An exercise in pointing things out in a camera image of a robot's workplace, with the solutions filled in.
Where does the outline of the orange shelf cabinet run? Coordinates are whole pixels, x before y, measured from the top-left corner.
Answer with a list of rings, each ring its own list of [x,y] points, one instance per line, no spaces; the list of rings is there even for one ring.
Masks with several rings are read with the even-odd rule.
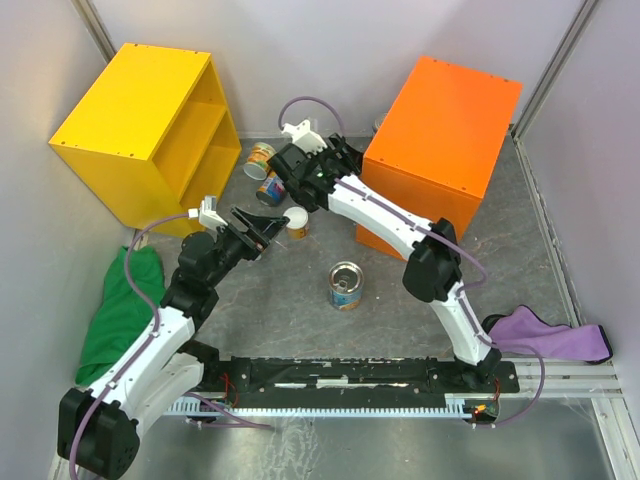
[[[367,147],[363,183],[463,237],[490,183],[523,86],[422,56]]]

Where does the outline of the blue can pull tab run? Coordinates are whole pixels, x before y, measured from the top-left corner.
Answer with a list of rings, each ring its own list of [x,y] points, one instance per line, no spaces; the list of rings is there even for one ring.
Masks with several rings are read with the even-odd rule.
[[[361,268],[350,261],[336,263],[328,276],[331,305],[342,311],[356,308],[362,298],[364,275]]]

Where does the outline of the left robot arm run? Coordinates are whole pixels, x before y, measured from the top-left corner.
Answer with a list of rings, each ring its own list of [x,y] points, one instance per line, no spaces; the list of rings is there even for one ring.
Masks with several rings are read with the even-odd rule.
[[[203,228],[183,239],[162,300],[132,288],[151,308],[149,323],[105,374],[61,399],[57,453],[67,460],[70,478],[79,468],[121,478],[144,435],[176,400],[194,387],[209,390],[219,383],[220,364],[189,352],[188,343],[218,302],[217,285],[240,261],[258,259],[289,222],[238,208],[231,213],[239,226],[225,221],[210,199],[185,213]]]

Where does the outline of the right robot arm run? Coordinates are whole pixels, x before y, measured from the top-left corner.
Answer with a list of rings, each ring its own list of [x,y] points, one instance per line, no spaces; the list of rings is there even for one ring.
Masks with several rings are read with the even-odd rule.
[[[453,347],[460,382],[481,391],[495,379],[500,351],[482,328],[466,295],[453,225],[397,206],[360,180],[363,153],[338,134],[305,150],[291,142],[269,160],[291,198],[308,212],[346,217],[389,244],[406,261],[402,284],[436,313]]]

